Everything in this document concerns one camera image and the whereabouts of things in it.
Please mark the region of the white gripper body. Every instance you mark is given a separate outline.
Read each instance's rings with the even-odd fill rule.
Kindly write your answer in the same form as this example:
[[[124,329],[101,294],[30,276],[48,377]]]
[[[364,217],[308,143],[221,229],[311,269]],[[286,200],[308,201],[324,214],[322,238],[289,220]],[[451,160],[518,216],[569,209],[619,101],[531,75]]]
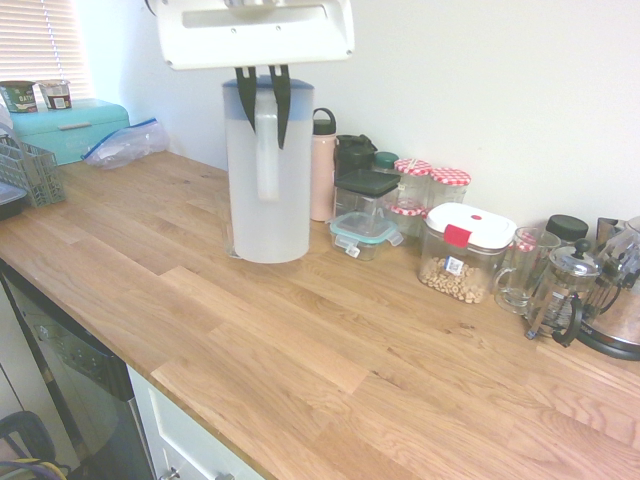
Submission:
[[[175,70],[336,61],[354,51],[349,1],[157,1]]]

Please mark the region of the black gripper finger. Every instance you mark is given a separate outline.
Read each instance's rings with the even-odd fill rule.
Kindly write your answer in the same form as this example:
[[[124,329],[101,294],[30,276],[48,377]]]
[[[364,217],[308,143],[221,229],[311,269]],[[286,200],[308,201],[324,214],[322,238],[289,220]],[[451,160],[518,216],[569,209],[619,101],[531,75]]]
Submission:
[[[256,131],[255,107],[258,89],[256,67],[237,67],[235,74],[241,105],[253,131]]]
[[[283,150],[290,113],[289,67],[286,64],[270,65],[269,75],[272,97],[276,105],[278,147],[280,150]]]

